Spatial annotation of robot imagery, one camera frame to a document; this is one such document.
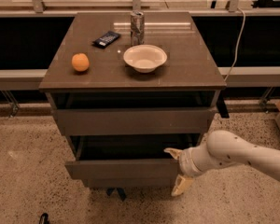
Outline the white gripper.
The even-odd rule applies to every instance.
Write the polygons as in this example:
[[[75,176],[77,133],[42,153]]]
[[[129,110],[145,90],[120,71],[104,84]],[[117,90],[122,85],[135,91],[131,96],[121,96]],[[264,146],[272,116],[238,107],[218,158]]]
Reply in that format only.
[[[183,194],[193,183],[194,178],[203,174],[194,163],[193,148],[184,150],[167,147],[164,152],[170,154],[175,160],[179,161],[179,167],[183,175],[178,175],[175,179],[175,185],[171,195],[173,197]]]

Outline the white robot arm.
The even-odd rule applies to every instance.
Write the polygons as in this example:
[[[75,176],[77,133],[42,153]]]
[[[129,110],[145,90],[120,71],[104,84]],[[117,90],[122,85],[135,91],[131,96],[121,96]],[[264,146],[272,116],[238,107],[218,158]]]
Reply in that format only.
[[[179,163],[172,196],[184,193],[195,177],[210,170],[237,164],[248,165],[280,182],[280,150],[258,146],[240,136],[217,130],[211,132],[204,144],[186,149],[168,147],[164,150]]]

